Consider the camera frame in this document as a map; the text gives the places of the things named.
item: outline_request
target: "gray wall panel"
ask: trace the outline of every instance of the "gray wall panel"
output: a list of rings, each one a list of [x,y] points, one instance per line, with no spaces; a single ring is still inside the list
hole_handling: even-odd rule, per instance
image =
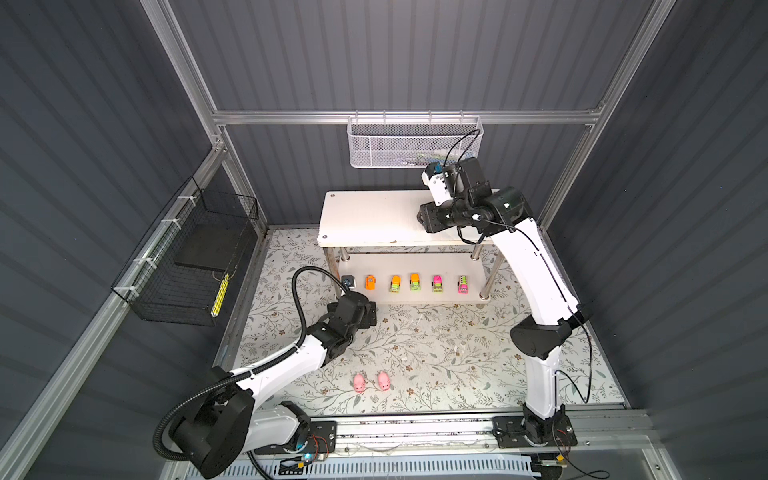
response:
[[[425,188],[418,169],[352,168],[341,125],[227,129],[272,224],[319,223],[329,190]],[[521,189],[539,212],[583,131],[579,125],[486,126],[485,175],[496,187]]]
[[[768,449],[767,25],[678,1],[551,227],[686,478],[759,477]]]
[[[173,0],[221,110],[595,107],[650,1]]]
[[[0,2],[0,132],[2,444],[210,143],[138,2]],[[222,328],[129,316],[28,478],[156,476]]]

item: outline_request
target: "yellow object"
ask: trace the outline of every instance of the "yellow object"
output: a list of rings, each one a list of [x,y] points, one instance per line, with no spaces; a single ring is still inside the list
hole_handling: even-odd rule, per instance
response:
[[[219,316],[219,312],[221,311],[221,304],[224,303],[224,295],[227,294],[227,287],[230,285],[230,274],[227,273],[224,275],[224,280],[221,280],[221,285],[219,286],[219,293],[216,295],[216,301],[214,302],[214,307],[210,310],[210,315],[213,318],[216,318]]]

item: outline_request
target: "white table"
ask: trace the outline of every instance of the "white table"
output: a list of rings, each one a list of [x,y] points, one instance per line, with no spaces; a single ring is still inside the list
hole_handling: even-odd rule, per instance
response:
[[[380,303],[482,303],[498,267],[503,260],[497,256],[490,277],[486,280],[482,261],[482,246],[467,253],[348,253],[347,247],[427,247],[463,245],[455,228],[439,233],[427,233],[416,220],[419,206],[432,201],[429,190],[371,190],[333,191],[326,193],[317,243],[323,248],[330,272],[341,277],[353,275],[356,290]],[[477,241],[475,228],[464,228],[466,240]],[[340,258],[336,259],[336,248]],[[421,290],[410,290],[411,273],[421,277]],[[366,290],[368,275],[376,278],[376,288]],[[400,275],[399,293],[390,293],[393,275]],[[442,276],[443,293],[432,292],[432,277]],[[458,293],[458,278],[468,277],[469,293]],[[340,289],[336,284],[336,295]]]

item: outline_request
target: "black cable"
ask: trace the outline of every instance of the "black cable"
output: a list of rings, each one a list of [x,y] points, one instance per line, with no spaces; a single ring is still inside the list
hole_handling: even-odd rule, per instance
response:
[[[296,280],[298,279],[299,275],[302,272],[306,272],[307,270],[315,270],[327,275],[331,280],[336,282],[337,285],[341,286],[342,290],[344,290],[344,293],[349,293],[349,287],[344,285],[341,282],[341,280],[337,279],[333,274],[331,274],[331,272],[324,270],[319,266],[312,266],[312,265],[302,266],[301,268],[299,268],[293,274],[293,278],[291,279],[291,286],[290,286],[291,292],[293,293],[293,302],[296,304],[296,310],[299,312],[299,321],[301,322],[301,334],[299,335],[299,339],[296,341],[296,344],[293,346],[292,349],[286,351],[285,353],[276,357],[275,359],[270,360],[269,362],[263,363],[262,365],[254,367],[253,369],[243,372],[239,375],[227,377],[223,380],[220,380],[214,383],[213,385],[205,387],[204,389],[192,395],[190,398],[184,400],[183,402],[179,403],[178,405],[173,407],[171,410],[169,410],[168,413],[166,413],[163,416],[163,418],[159,421],[159,423],[157,424],[157,427],[155,427],[154,433],[152,434],[152,447],[154,448],[154,451],[157,452],[159,456],[165,458],[166,460],[171,460],[173,462],[185,462],[189,460],[189,458],[184,453],[174,452],[163,444],[163,432],[165,432],[165,429],[168,427],[168,424],[170,424],[170,421],[185,406],[189,405],[194,400],[199,399],[201,396],[206,396],[211,392],[215,392],[219,389],[222,389],[223,387],[232,385],[233,383],[237,383],[240,380],[245,380],[251,377],[251,375],[257,375],[266,369],[270,369],[273,366],[277,365],[278,363],[282,362],[283,360],[287,359],[288,357],[290,357],[291,355],[299,351],[299,348],[302,346],[302,344],[304,343],[304,339],[306,338],[306,319],[304,318],[304,311],[302,310],[301,303],[299,302],[299,294],[296,290]]]
[[[256,456],[253,454],[253,450],[247,451],[246,455],[248,455],[250,464],[253,465],[257,472],[259,472],[259,475],[264,477],[264,480],[274,480],[274,478],[272,478],[270,474],[266,473],[266,470],[264,470],[264,468],[259,465],[259,462],[256,461]]]
[[[566,372],[563,372],[562,370],[555,370],[555,373],[562,373],[565,375],[569,380],[571,380],[571,384],[573,384],[574,388],[576,389],[576,392],[578,392],[578,395],[581,397],[581,401],[584,403],[589,402],[589,397],[592,395],[592,339],[589,337],[589,332],[587,331],[587,327],[584,326],[584,322],[582,322],[578,316],[575,317],[575,319],[579,322],[579,325],[581,325],[581,328],[584,329],[584,335],[587,336],[587,344],[589,345],[589,381],[587,384],[587,399],[584,399],[584,396],[581,394],[581,390],[578,389],[578,386],[576,386],[576,382],[569,376]]]
[[[584,396],[581,394],[581,390],[579,390],[578,385],[576,385],[576,382],[574,382],[574,380],[571,378],[570,375],[568,375],[566,372],[563,372],[562,370],[555,370],[554,372],[555,373],[562,373],[563,375],[565,375],[565,377],[567,379],[571,380],[571,384],[576,389],[576,393],[578,393],[578,395],[581,397],[581,401],[584,402],[584,403],[589,403],[589,395],[590,395],[590,389],[591,389],[592,385],[589,385],[589,387],[587,387],[587,398],[585,399]]]
[[[460,227],[459,225],[456,225],[456,232],[458,233],[458,238],[460,238],[461,241],[466,243],[467,245],[477,245],[478,243],[482,243],[482,241],[485,240],[485,233],[482,233],[478,238],[478,241],[476,242],[473,242],[471,240],[465,240],[465,238],[462,236],[462,227]]]
[[[531,240],[531,238],[524,231],[514,227],[510,227],[509,225],[505,225],[503,223],[494,222],[490,220],[486,220],[486,221],[488,223],[493,223],[494,225],[501,225],[502,227],[507,227],[507,229],[512,233],[514,232],[522,233],[525,236],[525,238],[527,238],[528,241],[531,242],[531,245],[533,245],[536,251],[538,251],[538,247],[536,246],[536,243],[534,243],[533,240]],[[546,260],[544,260],[544,257],[541,258],[541,261],[544,262],[544,265],[547,267],[547,270],[549,271],[549,276],[552,277],[552,281],[554,281],[554,285],[558,288],[558,291],[560,292],[560,296],[563,298],[563,300],[565,300],[565,295],[563,294],[563,290],[560,288],[560,284],[558,283],[557,279],[554,278],[554,273],[552,273],[551,268],[549,268],[549,264],[546,262]],[[573,379],[566,372],[563,372],[562,370],[555,370],[554,372],[555,373],[560,372],[563,375],[565,375],[569,380],[571,380],[571,383],[576,389],[576,392],[578,392],[578,395],[581,397],[581,401],[584,403],[588,403],[589,397],[592,395],[592,360],[594,357],[594,353],[592,349],[592,340],[589,337],[589,332],[587,331],[587,327],[584,326],[584,322],[582,322],[578,317],[576,317],[576,320],[579,322],[579,325],[581,325],[581,328],[584,329],[584,334],[587,336],[587,344],[589,345],[589,381],[587,385],[586,399],[584,399],[584,396],[581,394],[581,390],[579,390],[578,386],[576,385],[576,382],[574,382]]]
[[[327,275],[331,280],[336,282],[336,285],[340,286],[341,289],[344,290],[344,293],[349,293],[349,287],[347,285],[342,283],[341,280],[337,279],[336,276],[331,272],[320,268],[319,266],[302,266],[293,274],[293,278],[290,281],[290,291],[293,294],[293,302],[296,304],[296,311],[299,313],[299,321],[301,322],[301,334],[299,335],[299,339],[296,341],[297,349],[299,349],[304,344],[304,339],[306,338],[306,319],[304,318],[304,310],[301,308],[301,302],[299,301],[299,292],[296,289],[296,281],[299,279],[299,274],[306,272],[307,270],[315,270],[316,272],[321,272]]]
[[[554,440],[554,446],[558,448],[558,452],[560,452],[560,455],[562,455],[562,457],[565,458],[565,461],[568,462],[568,464],[571,467],[576,468],[579,472],[581,472],[581,475],[579,475],[578,477],[571,477],[568,480],[577,480],[578,478],[584,478],[584,477],[596,478],[597,480],[606,480],[607,478],[611,477],[611,473],[608,470],[593,470],[591,472],[585,472],[581,468],[574,465],[574,463],[568,457],[568,453],[563,453],[563,451],[560,450],[560,445],[558,445],[558,437],[555,436],[554,434],[554,422],[552,422],[552,439]],[[597,477],[594,475],[595,473],[604,473],[605,476],[601,475]]]
[[[472,144],[475,143],[475,140],[477,140],[478,135],[480,135],[480,129],[476,128],[475,130],[473,130],[473,131],[469,132],[468,134],[464,135],[463,137],[459,138],[456,141],[456,143],[453,144],[453,147],[449,148],[448,153],[445,154],[445,160],[442,161],[442,167],[443,168],[445,168],[445,166],[448,164],[448,156],[451,154],[453,149],[456,148],[456,145],[460,144],[462,142],[462,140],[464,140],[465,138],[467,138],[469,135],[472,135],[472,134],[475,134],[475,138],[472,138],[472,142],[470,142],[469,146],[467,147],[467,150],[469,150],[469,147],[471,147]],[[456,159],[456,161],[458,162],[461,159],[462,159],[462,157],[459,157],[458,159]]]

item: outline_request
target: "floor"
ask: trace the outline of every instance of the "floor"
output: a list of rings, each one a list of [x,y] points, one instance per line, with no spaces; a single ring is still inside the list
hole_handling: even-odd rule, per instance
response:
[[[235,366],[257,361],[291,343],[299,319],[290,293],[293,271],[304,265],[326,266],[317,246],[317,229],[275,230],[253,298]],[[467,251],[468,247],[393,247],[386,251]],[[496,254],[486,247],[486,272]],[[299,292],[307,322],[314,323],[334,300],[328,279],[302,275]],[[525,400],[525,359],[509,339],[509,330],[530,313],[509,265],[499,270],[491,301],[477,305],[381,305],[379,325],[360,330],[346,353],[324,368],[288,385],[265,402],[270,408],[292,400],[310,415],[493,409]],[[600,352],[594,350],[590,402],[623,402]],[[583,331],[563,345],[561,368],[586,393],[589,348]],[[392,382],[383,392],[376,380],[386,371]],[[355,392],[355,374],[366,378],[366,391]],[[581,404],[574,387],[560,381],[565,404]]]

